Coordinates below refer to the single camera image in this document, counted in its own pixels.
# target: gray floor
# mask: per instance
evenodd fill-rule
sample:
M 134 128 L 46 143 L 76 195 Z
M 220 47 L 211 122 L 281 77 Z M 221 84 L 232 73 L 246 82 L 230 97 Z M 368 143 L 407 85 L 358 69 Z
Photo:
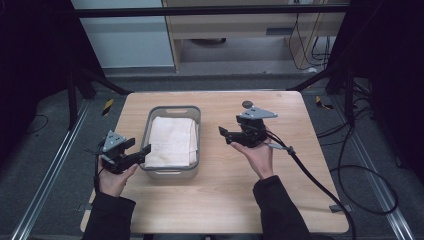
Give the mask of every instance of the gray floor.
M 312 73 L 298 70 L 291 61 L 290 53 L 282 39 L 227 39 L 224 44 L 187 41 L 182 55 L 181 70 L 173 74 L 148 74 L 144 77 L 111 78 L 116 84 L 133 91 L 188 91 L 188 90 L 238 90 L 238 89 L 285 89 L 308 79 Z M 343 122 L 337 110 L 328 110 L 315 104 L 320 95 L 324 104 L 337 105 L 343 96 L 328 97 L 322 92 L 321 81 L 303 94 L 305 104 L 317 133 Z M 80 237 L 79 223 L 85 204 L 92 191 L 93 156 L 85 149 L 95 149 L 97 141 L 113 130 L 125 96 L 95 85 L 98 94 L 88 101 L 87 116 L 67 154 L 60 173 L 48 198 L 38 215 L 31 235 L 42 239 L 67 239 Z M 114 99 L 107 116 L 101 116 L 105 102 Z M 366 107 L 358 102 L 358 110 Z M 393 185 L 399 195 L 399 210 L 415 239 L 424 239 L 424 187 L 408 169 L 396 167 L 394 154 L 378 124 L 369 114 L 358 117 L 355 133 L 360 137 L 375 168 Z M 68 112 L 66 92 L 44 99 L 38 114 L 28 131 L 36 131 L 23 137 L 10 156 L 10 164 L 0 172 L 0 236 L 7 239 L 36 194 L 52 159 L 67 134 Z M 343 140 L 347 128 L 339 133 L 320 139 L 321 144 Z M 351 137 L 343 154 L 343 164 L 362 164 Z M 329 169 L 337 165 L 341 144 L 322 146 Z M 332 174 L 341 201 L 352 204 L 341 192 L 337 174 Z M 381 210 L 375 189 L 368 174 L 357 170 L 342 171 L 345 188 L 361 204 Z M 390 216 L 367 213 L 352 205 L 359 239 L 413 239 L 397 237 L 389 221 Z M 335 235 L 335 239 L 350 239 L 350 231 Z

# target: wooden table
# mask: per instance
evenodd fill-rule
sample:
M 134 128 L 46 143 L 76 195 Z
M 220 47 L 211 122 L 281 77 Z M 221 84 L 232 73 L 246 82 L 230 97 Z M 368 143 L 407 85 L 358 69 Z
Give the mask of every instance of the wooden table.
M 154 92 L 127 98 L 115 131 L 136 138 L 139 151 L 149 111 L 156 106 L 195 105 L 201 110 L 200 164 L 189 180 L 153 180 L 138 169 L 123 197 L 137 202 L 131 230 L 137 233 L 260 233 L 260 210 L 252 188 L 258 180 L 245 157 L 225 143 L 218 126 L 240 131 L 235 116 L 244 100 L 278 113 L 265 124 L 288 146 L 293 146 L 309 171 L 335 196 L 337 193 L 298 92 Z M 343 233 L 348 223 L 342 213 L 331 213 L 334 202 L 298 168 L 286 151 L 274 150 L 274 172 L 299 208 L 311 232 Z M 85 229 L 90 211 L 81 223 Z

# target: person's left hand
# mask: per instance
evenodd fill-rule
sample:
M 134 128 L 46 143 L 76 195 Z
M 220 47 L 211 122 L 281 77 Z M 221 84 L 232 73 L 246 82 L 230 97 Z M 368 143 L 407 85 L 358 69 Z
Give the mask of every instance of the person's left hand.
M 108 194 L 113 197 L 121 196 L 122 191 L 124 190 L 125 184 L 129 177 L 131 177 L 135 170 L 137 170 L 138 165 L 134 164 L 128 168 L 122 174 L 113 174 L 106 169 L 103 169 L 103 161 L 101 157 L 98 160 L 98 169 L 99 169 L 99 190 L 102 193 Z

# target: white towel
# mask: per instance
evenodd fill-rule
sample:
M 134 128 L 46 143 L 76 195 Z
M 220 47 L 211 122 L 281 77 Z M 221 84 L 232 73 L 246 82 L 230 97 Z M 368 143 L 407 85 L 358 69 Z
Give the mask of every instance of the white towel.
M 146 167 L 187 167 L 195 163 L 196 123 L 190 118 L 156 117 L 152 122 Z

